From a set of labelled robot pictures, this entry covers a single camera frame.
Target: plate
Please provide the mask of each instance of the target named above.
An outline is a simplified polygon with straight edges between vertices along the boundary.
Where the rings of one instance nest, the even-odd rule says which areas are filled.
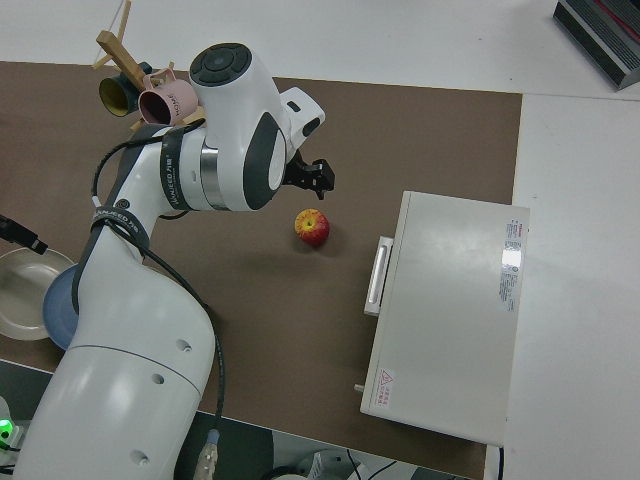
[[[0,334],[16,340],[48,337],[42,316],[44,296],[73,262],[48,249],[38,255],[21,248],[0,257]]]
[[[42,316],[44,326],[53,343],[66,350],[76,333],[78,314],[73,309],[71,289],[77,265],[67,268],[56,277],[44,296]]]

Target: brown table mat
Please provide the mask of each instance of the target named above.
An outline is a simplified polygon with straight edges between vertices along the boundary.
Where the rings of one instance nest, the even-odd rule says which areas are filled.
[[[0,213],[76,261],[88,236],[95,165],[135,121],[102,107],[97,85],[110,74],[0,62]],[[160,221],[152,238],[220,316],[225,416],[482,478],[484,445],[364,415],[353,385],[364,383],[375,333],[376,320],[362,310],[378,236],[394,234],[403,190],[510,203],[521,97],[277,83],[280,90],[301,87],[325,109],[325,125],[302,153],[307,162],[330,162],[336,190],[321,202],[283,187],[260,212],[194,212]],[[296,214],[309,207],[331,222],[318,250],[293,233]],[[0,243],[0,254],[14,248]],[[48,339],[2,337],[0,356],[51,371],[61,353]],[[215,375],[205,411],[215,409]]]

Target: warning label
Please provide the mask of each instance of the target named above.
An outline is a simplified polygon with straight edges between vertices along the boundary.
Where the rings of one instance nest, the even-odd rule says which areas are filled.
[[[378,383],[376,389],[376,401],[375,406],[381,408],[389,408],[389,402],[391,401],[391,391],[393,390],[393,381],[396,374],[381,368],[378,372]]]
[[[522,222],[516,219],[506,225],[498,296],[502,307],[508,312],[516,309],[518,298],[518,277],[522,266],[522,229]]]

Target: white plate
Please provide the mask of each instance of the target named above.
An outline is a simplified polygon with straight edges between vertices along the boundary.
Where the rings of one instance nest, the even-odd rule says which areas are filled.
[[[38,255],[21,248],[0,257],[0,334],[16,340],[46,338],[44,295],[71,265],[70,259],[51,249]]]

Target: mug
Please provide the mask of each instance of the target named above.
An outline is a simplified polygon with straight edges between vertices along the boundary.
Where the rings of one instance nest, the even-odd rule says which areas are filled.
[[[165,82],[154,86],[151,79],[165,75]],[[138,104],[147,123],[175,125],[198,108],[198,96],[189,82],[176,79],[173,70],[165,68],[144,76],[145,90]]]
[[[147,74],[152,71],[151,65],[147,62],[140,63],[140,68]],[[98,93],[105,108],[117,117],[124,117],[138,110],[140,92],[124,73],[103,79]]]

